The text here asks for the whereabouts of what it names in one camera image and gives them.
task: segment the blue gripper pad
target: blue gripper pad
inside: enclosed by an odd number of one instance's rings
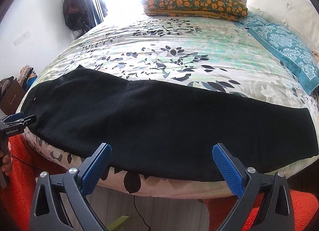
[[[213,146],[213,159],[232,194],[240,198],[244,193],[242,176],[219,145]]]
[[[91,165],[87,168],[81,179],[80,192],[83,197],[92,194],[92,192],[95,189],[95,186],[98,183],[98,180],[100,179],[102,173],[104,172],[108,163],[110,162],[111,156],[111,146],[106,145],[96,156],[95,160],[93,160]]]

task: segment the cream headboard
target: cream headboard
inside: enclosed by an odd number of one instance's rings
[[[319,14],[305,0],[247,0],[248,10],[292,31],[311,50],[319,50]]]

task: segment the wooden floor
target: wooden floor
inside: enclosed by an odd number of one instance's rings
[[[75,218],[70,203],[62,194],[63,203],[74,229],[82,228]],[[133,195],[96,186],[87,196],[91,207],[104,225],[109,225],[120,216],[129,216],[129,222],[120,231],[147,231],[134,208]],[[205,204],[197,200],[135,197],[136,207],[152,231],[208,231],[209,215]]]

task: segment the orange floral pillow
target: orange floral pillow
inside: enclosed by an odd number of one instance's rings
[[[240,0],[142,0],[147,10],[212,11],[246,16],[247,7]]]

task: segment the black cable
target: black cable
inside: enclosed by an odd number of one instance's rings
[[[144,224],[148,227],[148,231],[152,231],[151,227],[150,227],[148,224],[146,224],[144,218],[142,217],[142,215],[138,212],[138,209],[136,208],[136,205],[135,205],[135,195],[134,195],[134,207],[135,207],[136,212],[139,214],[139,216],[140,216],[141,219],[143,220]]]
[[[34,167],[34,166],[32,166],[32,165],[27,164],[27,163],[23,162],[21,159],[15,157],[15,156],[12,156],[12,157],[15,158],[15,159],[17,159],[17,160],[20,161],[21,163],[23,163],[23,164],[25,164],[25,165],[27,165],[27,166],[33,168],[33,169],[40,170],[41,172],[43,172],[41,169],[39,169],[39,168],[37,168],[37,167]]]

